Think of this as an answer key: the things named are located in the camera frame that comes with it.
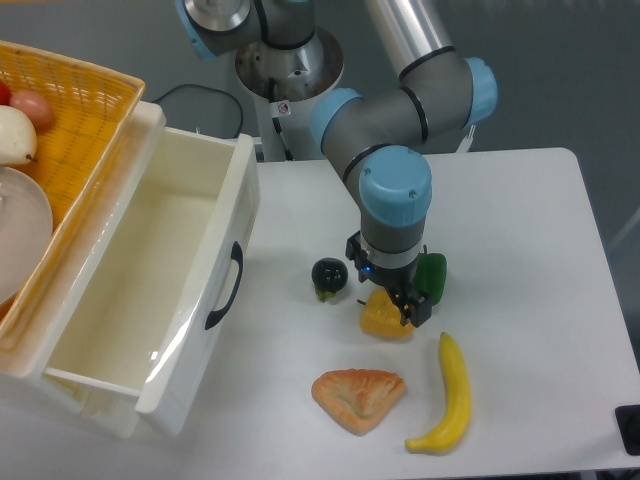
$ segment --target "banana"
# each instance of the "banana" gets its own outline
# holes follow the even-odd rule
[[[471,386],[460,347],[445,332],[440,335],[440,366],[447,390],[444,418],[424,437],[405,440],[412,453],[441,453],[454,447],[471,420]]]

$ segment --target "toy fruit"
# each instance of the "toy fruit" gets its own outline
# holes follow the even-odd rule
[[[405,440],[412,453],[440,453],[454,447],[471,420],[471,386],[460,347],[447,333],[440,335],[440,365],[447,389],[442,421],[421,438]]]
[[[348,278],[347,266],[337,258],[322,258],[313,265],[311,270],[311,280],[321,302],[342,290]]]
[[[11,98],[11,90],[6,83],[0,80],[0,105],[9,105],[9,99]]]
[[[31,120],[20,110],[0,105],[0,166],[33,161],[37,143]]]
[[[400,338],[410,335],[413,325],[400,324],[400,310],[389,298],[384,288],[371,292],[360,315],[360,328],[363,332],[381,337]]]
[[[422,294],[431,297],[431,304],[437,305],[444,293],[447,279],[447,259],[441,253],[421,253],[413,277],[413,286]]]
[[[33,126],[46,128],[53,123],[54,115],[51,104],[44,95],[32,90],[19,90],[11,95],[9,106],[24,113]]]

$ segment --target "yellow basket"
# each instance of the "yellow basket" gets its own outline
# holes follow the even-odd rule
[[[37,162],[16,167],[45,191],[54,234],[40,264],[13,299],[0,304],[0,337],[79,228],[87,197],[108,171],[110,153],[144,91],[144,82],[113,70],[0,41],[0,80],[12,92],[29,89],[50,102],[55,122],[38,133]]]

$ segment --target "red fruit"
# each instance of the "red fruit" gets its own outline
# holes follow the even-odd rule
[[[0,105],[9,105],[10,98],[11,90],[9,90],[6,83],[0,80]]]

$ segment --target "drawer handle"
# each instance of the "drawer handle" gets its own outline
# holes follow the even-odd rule
[[[238,293],[238,287],[240,286],[240,279],[242,278],[242,247],[238,242],[233,242],[233,247],[231,247],[231,260],[235,260],[238,262],[238,276],[236,277],[236,283],[233,285],[233,290],[231,291],[231,296],[227,301],[227,304],[222,307],[220,310],[213,310],[209,313],[207,317],[207,322],[204,325],[205,330],[209,330],[210,328],[215,327],[222,317],[224,317],[229,309],[231,308],[231,304],[233,300],[236,298],[236,294]]]

